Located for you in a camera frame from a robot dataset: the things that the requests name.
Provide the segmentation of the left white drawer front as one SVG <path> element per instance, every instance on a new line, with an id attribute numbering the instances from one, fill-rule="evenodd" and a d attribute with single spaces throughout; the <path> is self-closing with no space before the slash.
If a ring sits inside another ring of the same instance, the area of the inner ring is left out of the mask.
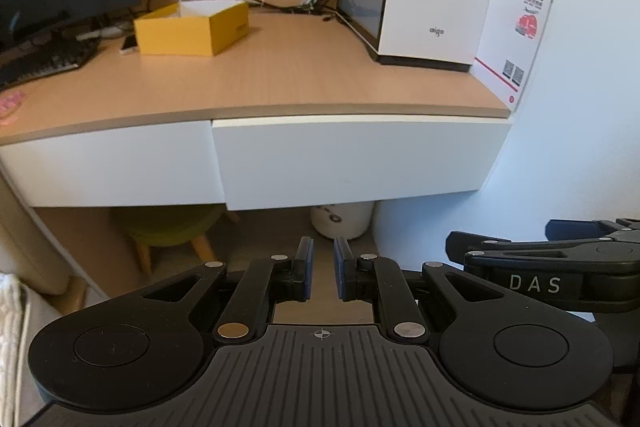
<path id="1" fill-rule="evenodd" d="M 1 162 L 32 207 L 220 204 L 212 124 L 154 124 L 1 147 Z"/>

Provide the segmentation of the white round bin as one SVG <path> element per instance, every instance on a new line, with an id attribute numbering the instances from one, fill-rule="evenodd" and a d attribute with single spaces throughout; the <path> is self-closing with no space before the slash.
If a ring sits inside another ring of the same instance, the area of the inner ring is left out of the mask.
<path id="1" fill-rule="evenodd" d="M 370 227 L 374 202 L 322 205 L 310 208 L 314 229 L 328 239 L 358 239 Z"/>

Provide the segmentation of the white courier envelope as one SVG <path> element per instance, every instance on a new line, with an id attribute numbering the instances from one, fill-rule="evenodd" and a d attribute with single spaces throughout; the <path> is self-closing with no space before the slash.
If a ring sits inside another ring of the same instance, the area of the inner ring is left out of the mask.
<path id="1" fill-rule="evenodd" d="M 489 0 L 470 73 L 510 112 L 532 72 L 553 0 Z"/>

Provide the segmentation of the pink sticker pad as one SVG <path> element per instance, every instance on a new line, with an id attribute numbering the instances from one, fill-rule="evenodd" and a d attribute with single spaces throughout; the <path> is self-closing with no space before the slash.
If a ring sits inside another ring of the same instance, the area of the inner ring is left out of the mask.
<path id="1" fill-rule="evenodd" d="M 21 108 L 26 98 L 23 91 L 2 93 L 0 96 L 0 126 L 11 124 L 16 118 L 17 111 Z"/>

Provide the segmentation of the black keyboard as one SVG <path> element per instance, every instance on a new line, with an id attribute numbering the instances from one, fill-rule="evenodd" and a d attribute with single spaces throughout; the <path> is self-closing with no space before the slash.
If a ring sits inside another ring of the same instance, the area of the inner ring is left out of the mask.
<path id="1" fill-rule="evenodd" d="M 50 40 L 34 52 L 2 65 L 1 89 L 80 69 L 98 53 L 100 44 L 100 38 Z"/>

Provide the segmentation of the yellow cardboard box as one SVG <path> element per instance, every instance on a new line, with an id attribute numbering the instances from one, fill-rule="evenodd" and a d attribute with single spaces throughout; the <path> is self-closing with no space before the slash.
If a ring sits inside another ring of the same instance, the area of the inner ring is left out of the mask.
<path id="1" fill-rule="evenodd" d="M 143 55 L 215 56 L 248 35 L 250 9 L 241 0 L 181 1 L 134 21 Z"/>

